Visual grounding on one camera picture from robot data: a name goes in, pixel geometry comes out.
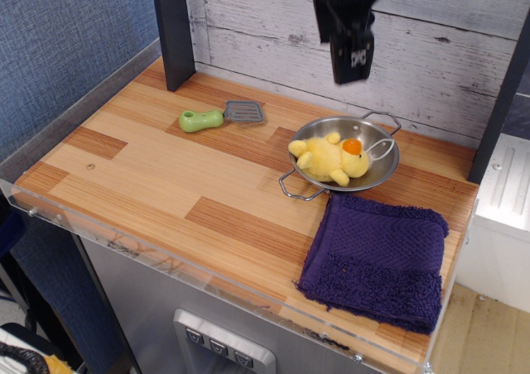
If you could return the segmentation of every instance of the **clear plastic panel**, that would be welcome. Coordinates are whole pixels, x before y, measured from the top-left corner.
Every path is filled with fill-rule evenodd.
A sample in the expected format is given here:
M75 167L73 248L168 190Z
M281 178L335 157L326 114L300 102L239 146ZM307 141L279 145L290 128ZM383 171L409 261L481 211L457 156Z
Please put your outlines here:
M276 300L183 257L165 252L149 242L51 202L7 180L0 180L0 185L10 203L27 212L29 216L53 223L303 337L312 338L323 347L350 357L352 366L362 363L385 373L431 372L428 363L425 362L424 365L423 362L414 360L414 351L403 349L401 353L395 352L383 343L375 343L351 333L342 328L340 321L332 318L325 311L325 307L308 311L305 306L298 306L294 300Z

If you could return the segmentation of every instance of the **white wood panel wall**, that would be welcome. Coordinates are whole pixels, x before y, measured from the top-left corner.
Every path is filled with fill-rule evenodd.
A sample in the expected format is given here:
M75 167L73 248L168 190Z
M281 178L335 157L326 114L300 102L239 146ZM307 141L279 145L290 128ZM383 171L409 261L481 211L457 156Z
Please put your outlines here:
M477 147L530 0L380 0L365 82L335 85L312 0L188 0L196 68ZM377 122L392 124L384 117Z

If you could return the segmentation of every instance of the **spatula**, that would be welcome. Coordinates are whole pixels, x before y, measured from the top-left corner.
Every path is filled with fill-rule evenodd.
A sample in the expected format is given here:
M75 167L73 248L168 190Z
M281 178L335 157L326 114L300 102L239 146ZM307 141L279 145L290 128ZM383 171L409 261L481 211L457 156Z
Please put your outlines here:
M226 118L232 122L261 122L263 112L254 101L228 101L224 112L214 109L209 112L184 111L179 124L184 132L198 132L205 128L219 127Z

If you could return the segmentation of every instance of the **purple cloth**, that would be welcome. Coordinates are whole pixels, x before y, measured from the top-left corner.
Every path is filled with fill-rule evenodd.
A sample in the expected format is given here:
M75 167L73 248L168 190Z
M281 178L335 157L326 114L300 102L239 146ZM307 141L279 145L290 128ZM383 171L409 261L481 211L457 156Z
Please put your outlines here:
M433 210L332 194L296 287L328 308L429 334L448 234Z

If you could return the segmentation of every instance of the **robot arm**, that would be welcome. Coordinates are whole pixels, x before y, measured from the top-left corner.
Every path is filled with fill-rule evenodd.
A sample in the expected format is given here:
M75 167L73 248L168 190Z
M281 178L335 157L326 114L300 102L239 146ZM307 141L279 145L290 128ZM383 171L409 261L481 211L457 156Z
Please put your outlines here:
M367 79L373 58L376 0L313 0L322 43L330 43L337 84Z

